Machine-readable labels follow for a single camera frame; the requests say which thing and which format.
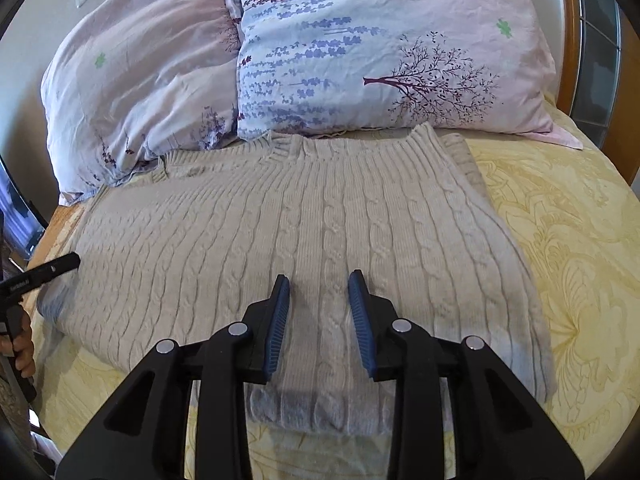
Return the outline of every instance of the bed sheet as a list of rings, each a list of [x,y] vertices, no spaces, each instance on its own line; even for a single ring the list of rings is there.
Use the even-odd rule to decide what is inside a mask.
[[[545,409],[587,474],[610,453],[640,403],[640,203],[612,163],[562,112],[577,152],[514,136],[463,132],[498,213],[536,276],[558,391]],[[58,208],[34,263],[64,250],[83,206]],[[33,310],[35,295],[25,306]],[[36,410],[66,450],[124,375],[34,314]],[[190,413],[187,478],[193,477]],[[248,424],[256,479],[386,477],[390,438],[301,434]],[[446,434],[452,470],[452,434]]]

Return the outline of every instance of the finger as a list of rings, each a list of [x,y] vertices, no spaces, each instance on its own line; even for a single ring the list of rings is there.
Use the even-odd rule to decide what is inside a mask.
[[[27,329],[31,330],[31,318],[26,312],[22,314],[22,329],[25,331]]]
[[[17,370],[23,370],[33,361],[33,344],[28,348],[20,352],[20,355],[15,359],[15,368]]]
[[[22,332],[18,337],[14,339],[14,351],[22,352],[25,348],[32,345],[31,334]]]
[[[8,337],[0,337],[0,351],[3,354],[10,354],[11,350],[11,340]]]
[[[31,377],[36,373],[36,363],[31,361],[31,363],[22,371],[22,376],[26,379],[27,377]]]

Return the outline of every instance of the sweater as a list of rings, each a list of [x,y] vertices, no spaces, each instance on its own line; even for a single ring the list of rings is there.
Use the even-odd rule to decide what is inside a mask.
[[[163,338],[201,341],[240,320],[285,274],[280,364],[266,386],[246,386],[248,416],[389,433],[394,385],[368,379],[348,305],[348,275],[361,269],[372,294],[431,335],[484,338],[542,402],[555,379],[532,273],[450,152],[428,124],[387,140],[272,134],[171,152],[92,199],[69,246],[80,269],[44,288],[38,309],[131,370]]]

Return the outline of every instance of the ribbed neckline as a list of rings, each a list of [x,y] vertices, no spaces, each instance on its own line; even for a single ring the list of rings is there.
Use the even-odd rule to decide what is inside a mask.
[[[210,152],[188,152],[174,150],[166,157],[166,165],[175,167],[191,164],[215,165],[230,163],[234,160],[243,162],[259,162],[267,158],[271,160],[335,160],[341,156],[355,156],[363,153],[379,153],[404,146],[412,142],[425,144],[428,137],[434,135],[428,123],[413,128],[406,136],[391,139],[350,139],[346,137],[329,137],[310,139],[297,134],[287,135],[271,132],[265,137],[242,142]]]

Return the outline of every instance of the tree print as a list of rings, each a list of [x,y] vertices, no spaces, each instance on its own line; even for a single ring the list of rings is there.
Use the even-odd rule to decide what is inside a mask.
[[[493,105],[498,76],[485,66],[476,67],[473,59],[459,48],[448,48],[446,38],[431,32],[411,44],[401,38],[402,59],[390,75],[365,77],[364,85],[385,84],[400,92],[389,108],[398,118],[434,126],[469,124],[482,119]]]
[[[227,52],[238,52],[240,50],[240,37],[238,36],[236,22],[229,16],[225,25],[225,30],[222,33],[222,43],[225,45],[225,50]]]

